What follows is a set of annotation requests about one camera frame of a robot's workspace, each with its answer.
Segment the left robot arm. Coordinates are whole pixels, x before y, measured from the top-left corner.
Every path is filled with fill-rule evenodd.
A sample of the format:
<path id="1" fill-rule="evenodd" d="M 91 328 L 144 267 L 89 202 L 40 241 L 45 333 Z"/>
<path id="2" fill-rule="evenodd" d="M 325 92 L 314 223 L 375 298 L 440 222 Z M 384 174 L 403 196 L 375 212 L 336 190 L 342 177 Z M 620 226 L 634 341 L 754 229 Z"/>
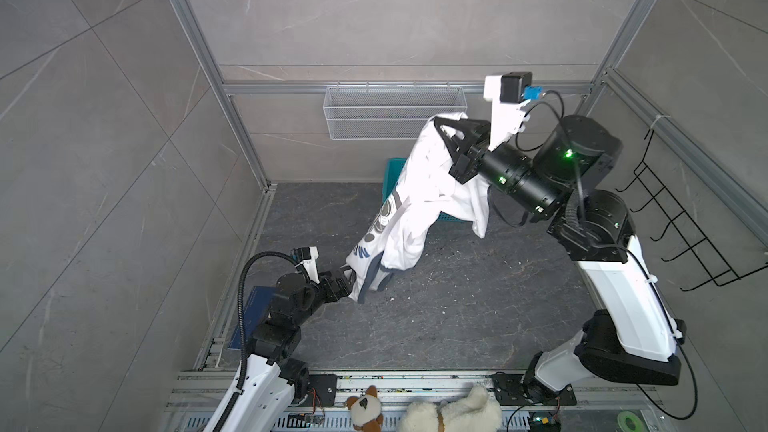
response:
<path id="1" fill-rule="evenodd" d="M 349 266 L 317 271 L 316 257 L 315 247 L 304 247 L 290 254 L 263 251 L 246 261 L 237 284 L 240 364 L 207 431 L 270 431 L 289 406 L 306 397 L 308 365 L 292 357 L 301 326 L 322 306 L 349 296 L 356 282 Z M 278 279 L 262 317 L 248 330 L 245 283 L 252 266 L 265 258 L 284 260 L 293 270 Z"/>

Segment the teal plastic basket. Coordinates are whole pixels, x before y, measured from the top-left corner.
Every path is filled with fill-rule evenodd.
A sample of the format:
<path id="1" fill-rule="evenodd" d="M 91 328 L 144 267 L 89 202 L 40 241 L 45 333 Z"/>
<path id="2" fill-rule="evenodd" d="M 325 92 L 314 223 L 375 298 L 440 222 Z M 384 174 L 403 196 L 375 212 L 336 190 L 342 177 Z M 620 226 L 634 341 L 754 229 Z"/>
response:
<path id="1" fill-rule="evenodd" d="M 406 164 L 407 159 L 406 158 L 391 158 L 388 160 L 384 179 L 382 182 L 382 203 L 386 202 L 387 198 L 393 192 L 395 186 L 397 185 L 397 182 L 399 180 L 399 177 L 402 173 L 402 170 Z M 439 221 L 446 221 L 446 222 L 465 222 L 459 218 L 456 218 L 452 215 L 446 214 L 441 212 L 439 217 Z"/>

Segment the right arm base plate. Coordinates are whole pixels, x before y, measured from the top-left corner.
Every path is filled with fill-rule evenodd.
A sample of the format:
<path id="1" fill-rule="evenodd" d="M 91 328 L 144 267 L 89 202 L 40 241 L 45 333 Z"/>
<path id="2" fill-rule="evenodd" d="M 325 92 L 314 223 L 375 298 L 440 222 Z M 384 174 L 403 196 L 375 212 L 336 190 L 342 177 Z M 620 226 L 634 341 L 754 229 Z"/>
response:
<path id="1" fill-rule="evenodd" d="M 495 372 L 490 375 L 492 391 L 502 406 L 536 405 L 575 406 L 577 400 L 571 386 L 554 392 L 538 380 L 522 373 Z"/>

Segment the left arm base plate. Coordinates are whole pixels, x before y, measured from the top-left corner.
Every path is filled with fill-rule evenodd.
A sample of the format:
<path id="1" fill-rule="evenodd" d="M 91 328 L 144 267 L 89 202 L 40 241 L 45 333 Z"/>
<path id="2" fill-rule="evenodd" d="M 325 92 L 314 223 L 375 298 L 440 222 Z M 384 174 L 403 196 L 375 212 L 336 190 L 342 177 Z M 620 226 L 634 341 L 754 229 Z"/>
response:
<path id="1" fill-rule="evenodd" d="M 310 374 L 294 384 L 293 406 L 331 407 L 337 394 L 339 377 L 335 374 Z"/>

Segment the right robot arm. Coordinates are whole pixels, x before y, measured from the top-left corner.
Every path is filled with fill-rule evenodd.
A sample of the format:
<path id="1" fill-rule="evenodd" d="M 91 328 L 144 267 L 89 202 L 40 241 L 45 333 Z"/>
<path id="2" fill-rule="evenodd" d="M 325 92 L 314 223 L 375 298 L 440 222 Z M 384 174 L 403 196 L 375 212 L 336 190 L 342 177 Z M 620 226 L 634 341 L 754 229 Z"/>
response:
<path id="1" fill-rule="evenodd" d="M 475 177 L 520 204 L 583 272 L 601 304 L 573 338 L 531 360 L 520 390 L 529 404 L 550 405 L 587 378 L 675 386 L 690 365 L 685 324 L 667 311 L 642 258 L 629 208 L 599 188 L 621 141 L 588 117 L 569 115 L 534 157 L 505 142 L 490 145 L 491 124 L 437 117 L 434 127 L 452 160 L 449 173 Z"/>

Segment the white navy-trimmed tank top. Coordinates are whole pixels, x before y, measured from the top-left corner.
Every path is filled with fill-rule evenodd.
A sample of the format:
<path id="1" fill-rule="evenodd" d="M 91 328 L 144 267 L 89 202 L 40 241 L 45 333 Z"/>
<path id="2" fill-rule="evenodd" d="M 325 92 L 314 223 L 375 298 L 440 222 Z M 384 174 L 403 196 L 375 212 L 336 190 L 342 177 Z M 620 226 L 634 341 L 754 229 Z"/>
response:
<path id="1" fill-rule="evenodd" d="M 422 257 L 430 227 L 442 213 L 469 222 L 484 238 L 489 222 L 489 182 L 479 176 L 460 184 L 449 174 L 452 159 L 434 120 L 422 128 L 397 183 L 366 234 L 346 258 L 356 281 L 358 303 L 381 291 L 394 275 L 413 269 Z"/>

